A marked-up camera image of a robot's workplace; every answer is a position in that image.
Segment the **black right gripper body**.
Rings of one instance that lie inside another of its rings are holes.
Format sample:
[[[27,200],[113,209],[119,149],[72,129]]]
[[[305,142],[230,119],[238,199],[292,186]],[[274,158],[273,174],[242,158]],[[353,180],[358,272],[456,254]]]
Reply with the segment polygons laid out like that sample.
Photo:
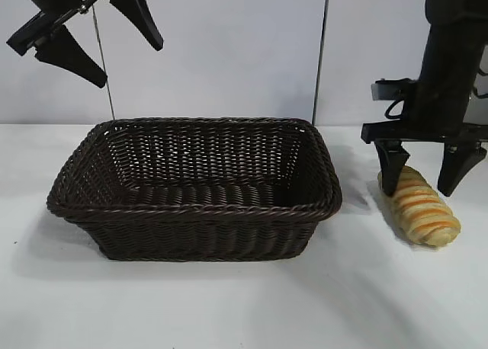
[[[371,86],[374,100],[402,104],[401,113],[364,124],[361,138],[366,143],[486,142],[486,126],[464,122],[486,45],[486,22],[431,26],[419,77],[381,79]]]

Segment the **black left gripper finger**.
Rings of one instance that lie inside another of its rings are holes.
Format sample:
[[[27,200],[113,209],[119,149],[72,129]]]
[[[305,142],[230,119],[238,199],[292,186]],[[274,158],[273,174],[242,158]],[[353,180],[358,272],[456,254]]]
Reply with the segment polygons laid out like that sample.
[[[146,0],[109,0],[109,2],[137,28],[154,50],[162,50],[164,40]]]
[[[35,43],[35,58],[40,62],[65,69],[99,88],[107,84],[106,72],[80,47],[63,25]]]

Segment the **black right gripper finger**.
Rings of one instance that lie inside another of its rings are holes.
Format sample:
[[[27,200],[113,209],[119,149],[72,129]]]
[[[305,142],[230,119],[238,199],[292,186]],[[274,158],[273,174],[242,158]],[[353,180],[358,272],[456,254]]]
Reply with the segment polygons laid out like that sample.
[[[382,191],[392,196],[397,189],[400,174],[409,159],[409,153],[400,141],[377,140],[374,142],[380,162]]]
[[[437,188],[446,197],[450,197],[466,174],[482,162],[487,150],[480,142],[445,144]]]

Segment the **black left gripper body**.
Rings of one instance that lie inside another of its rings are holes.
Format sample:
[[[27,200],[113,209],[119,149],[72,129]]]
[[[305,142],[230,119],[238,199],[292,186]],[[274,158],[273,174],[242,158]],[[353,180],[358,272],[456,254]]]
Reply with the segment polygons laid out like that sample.
[[[72,16],[87,11],[98,0],[31,0],[39,12],[8,39],[7,44],[23,56],[32,47],[38,48]]]

